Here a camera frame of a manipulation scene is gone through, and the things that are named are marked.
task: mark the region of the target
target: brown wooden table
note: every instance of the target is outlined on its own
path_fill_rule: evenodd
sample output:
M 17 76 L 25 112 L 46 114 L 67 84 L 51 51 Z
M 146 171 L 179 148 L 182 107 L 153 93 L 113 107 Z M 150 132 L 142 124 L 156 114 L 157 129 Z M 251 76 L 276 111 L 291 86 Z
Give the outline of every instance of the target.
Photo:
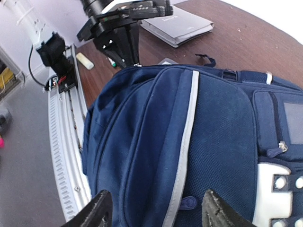
M 142 65 L 155 65 L 166 57 L 181 64 L 202 65 L 206 62 L 195 53 L 203 53 L 216 59 L 217 68 L 270 71 L 303 87 L 303 45 L 286 33 L 219 0 L 190 0 L 176 6 L 213 21 L 214 31 L 174 49 L 141 28 Z M 92 42 L 78 51 L 95 64 L 91 71 L 79 64 L 89 106 L 119 70 L 112 68 Z

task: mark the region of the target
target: yellow object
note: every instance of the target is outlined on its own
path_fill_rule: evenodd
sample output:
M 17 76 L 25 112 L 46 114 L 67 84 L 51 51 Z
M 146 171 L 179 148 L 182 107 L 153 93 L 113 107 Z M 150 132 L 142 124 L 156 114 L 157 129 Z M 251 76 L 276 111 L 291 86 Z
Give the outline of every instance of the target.
M 14 73 L 9 69 L 6 68 L 1 74 L 0 74 L 0 88 L 3 89 L 3 81 L 4 84 L 7 84 L 14 78 Z

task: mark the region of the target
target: wall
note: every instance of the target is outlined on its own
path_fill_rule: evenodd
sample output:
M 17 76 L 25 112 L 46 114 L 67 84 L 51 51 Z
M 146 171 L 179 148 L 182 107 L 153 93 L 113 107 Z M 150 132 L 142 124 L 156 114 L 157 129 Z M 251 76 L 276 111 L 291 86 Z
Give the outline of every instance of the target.
M 66 44 L 75 43 L 77 33 L 88 20 L 80 0 L 31 0 L 45 21 L 64 37 Z M 16 19 L 9 10 L 0 5 L 0 46 L 27 75 L 27 60 L 31 42 L 26 33 L 16 26 Z M 31 60 L 33 72 L 43 65 L 37 53 Z
M 302 0 L 222 0 L 247 11 L 303 44 Z

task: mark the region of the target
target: blue backpack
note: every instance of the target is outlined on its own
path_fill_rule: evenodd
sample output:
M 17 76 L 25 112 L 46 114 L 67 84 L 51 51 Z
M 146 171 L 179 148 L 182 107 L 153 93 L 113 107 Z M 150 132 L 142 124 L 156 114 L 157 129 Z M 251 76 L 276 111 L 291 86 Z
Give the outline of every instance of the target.
M 82 152 L 114 227 L 197 227 L 212 189 L 258 227 L 303 224 L 303 90 L 270 73 L 121 70 L 89 109 Z

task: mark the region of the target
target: marker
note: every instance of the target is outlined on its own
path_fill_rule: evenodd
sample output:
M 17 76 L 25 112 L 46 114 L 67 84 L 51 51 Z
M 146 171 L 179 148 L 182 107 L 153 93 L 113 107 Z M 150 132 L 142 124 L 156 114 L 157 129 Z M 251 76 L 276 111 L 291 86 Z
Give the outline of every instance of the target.
M 109 60 L 109 62 L 110 62 L 110 64 L 115 68 L 115 67 L 117 67 L 117 64 L 113 61 L 113 60 L 111 60 L 110 58 L 107 58 L 108 60 Z

